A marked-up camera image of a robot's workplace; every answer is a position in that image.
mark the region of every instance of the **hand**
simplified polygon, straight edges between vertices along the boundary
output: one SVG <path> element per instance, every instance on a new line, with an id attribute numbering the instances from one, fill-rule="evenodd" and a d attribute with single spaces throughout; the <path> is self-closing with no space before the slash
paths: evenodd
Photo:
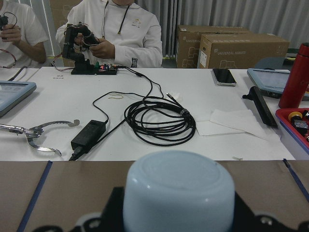
<path id="1" fill-rule="evenodd" d="M 7 24 L 2 27 L 3 31 L 0 34 L 2 42 L 13 42 L 17 46 L 21 41 L 21 32 L 19 26 Z"/>
<path id="2" fill-rule="evenodd" d="M 92 55 L 102 59 L 115 58 L 115 45 L 101 38 L 99 44 L 90 47 Z"/>
<path id="3" fill-rule="evenodd" d="M 83 46 L 84 45 L 83 34 L 78 33 L 74 39 L 74 43 L 78 46 Z"/>

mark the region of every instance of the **silver tool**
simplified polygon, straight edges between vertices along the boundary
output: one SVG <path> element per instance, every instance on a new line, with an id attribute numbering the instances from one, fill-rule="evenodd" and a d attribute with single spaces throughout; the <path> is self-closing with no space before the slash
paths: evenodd
<path id="1" fill-rule="evenodd" d="M 67 124 L 69 127 L 75 127 L 79 125 L 79 120 L 75 119 L 74 122 L 68 122 L 68 121 L 53 121 L 53 122 L 47 122 L 44 124 L 41 124 L 36 127 L 32 127 L 30 129 L 25 129 L 23 127 L 18 126 L 10 126 L 10 125 L 4 125 L 0 124 L 0 130 L 17 133 L 17 134 L 25 134 L 27 138 L 28 144 L 39 151 L 48 151 L 48 152 L 55 152 L 55 154 L 61 156 L 61 152 L 58 149 L 55 148 L 49 148 L 49 147 L 41 147 L 34 143 L 33 138 L 39 138 L 41 134 L 44 132 L 44 127 L 47 127 L 52 124 Z"/>

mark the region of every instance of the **blue tape strip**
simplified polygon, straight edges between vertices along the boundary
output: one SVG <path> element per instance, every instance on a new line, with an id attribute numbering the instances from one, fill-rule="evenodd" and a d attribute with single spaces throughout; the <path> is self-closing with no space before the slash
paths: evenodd
<path id="1" fill-rule="evenodd" d="M 43 185 L 45 183 L 45 180 L 46 180 L 46 178 L 48 176 L 49 170 L 51 169 L 52 165 L 53 165 L 53 162 L 51 162 L 51 161 L 47 162 L 47 165 L 46 165 L 46 167 L 44 169 L 44 172 L 42 173 L 42 176 L 41 176 L 41 178 L 40 178 L 40 180 L 38 182 L 38 185 L 37 185 L 36 189 L 34 190 L 34 193 L 33 193 L 32 198 L 31 198 L 31 200 L 30 200 L 30 202 L 28 204 L 28 207 L 27 207 L 27 209 L 26 209 L 26 211 L 24 213 L 24 216 L 23 216 L 23 218 L 20 221 L 20 224 L 18 226 L 17 232 L 23 232 L 25 230 L 25 227 L 26 227 L 26 225 L 27 225 L 27 223 L 29 221 L 29 218 L 31 216 L 32 210 L 34 208 L 34 205 L 35 205 L 35 203 L 36 203 L 36 201 L 37 201 L 37 199 L 39 197 L 39 194 L 40 194 L 40 192 L 41 192 L 41 190 L 43 188 Z"/>
<path id="2" fill-rule="evenodd" d="M 284 162 L 285 166 L 289 169 L 292 177 L 294 178 L 294 180 L 297 183 L 298 187 L 300 188 L 301 192 L 303 193 L 303 195 L 305 196 L 305 198 L 309 202 L 309 193 L 307 192 L 305 186 L 303 185 L 303 183 L 299 179 L 298 175 L 294 172 L 294 170 L 291 168 L 291 165 L 288 163 L 288 161 L 286 159 L 283 159 L 283 162 Z"/>

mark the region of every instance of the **white t-shirt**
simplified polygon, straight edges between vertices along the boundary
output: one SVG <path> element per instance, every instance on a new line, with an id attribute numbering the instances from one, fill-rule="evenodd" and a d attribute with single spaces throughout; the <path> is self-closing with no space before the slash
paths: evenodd
<path id="1" fill-rule="evenodd" d="M 21 39 L 31 46 L 37 43 L 48 40 L 48 37 L 39 22 L 38 18 L 34 14 L 31 7 L 26 4 L 20 4 L 15 2 L 3 1 L 3 7 L 0 10 L 0 15 L 3 16 L 5 12 L 11 12 L 17 17 L 17 26 L 21 29 Z M 8 17 L 9 24 L 15 24 L 15 16 L 9 13 L 5 13 Z M 35 68 L 38 63 L 33 61 L 11 42 L 3 42 L 0 39 L 0 48 L 12 53 L 16 57 L 15 68 L 27 66 L 29 68 Z M 10 67 L 14 63 L 13 57 L 8 53 L 0 51 L 0 66 Z"/>
<path id="2" fill-rule="evenodd" d="M 105 39 L 115 45 L 115 59 L 94 57 L 88 50 L 84 52 L 91 64 L 120 64 L 128 67 L 155 68 L 162 63 L 161 27 L 154 14 L 139 5 L 118 6 L 109 0 L 83 0 L 73 7 L 68 15 L 68 23 L 88 24 L 88 28 L 97 38 Z M 122 20 L 121 33 L 118 34 Z M 63 25 L 57 30 L 56 40 L 60 46 L 64 43 Z"/>

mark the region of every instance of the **sleeve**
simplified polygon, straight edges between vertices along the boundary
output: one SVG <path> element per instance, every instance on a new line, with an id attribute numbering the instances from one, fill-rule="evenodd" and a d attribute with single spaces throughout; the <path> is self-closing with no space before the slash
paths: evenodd
<path id="1" fill-rule="evenodd" d="M 43 26 L 31 7 L 26 8 L 26 19 L 24 22 L 25 38 L 31 46 L 48 40 Z"/>
<path id="2" fill-rule="evenodd" d="M 115 63 L 133 68 L 159 68 L 162 64 L 161 27 L 157 18 L 152 19 L 144 37 L 144 47 L 132 48 L 115 45 Z"/>
<path id="3" fill-rule="evenodd" d="M 85 3 L 82 1 L 77 6 L 74 6 L 68 14 L 68 21 L 63 26 L 59 27 L 56 32 L 56 41 L 59 43 L 61 50 L 63 49 L 64 44 L 64 31 L 67 28 L 67 24 L 76 25 L 79 22 L 84 22 L 85 16 Z"/>

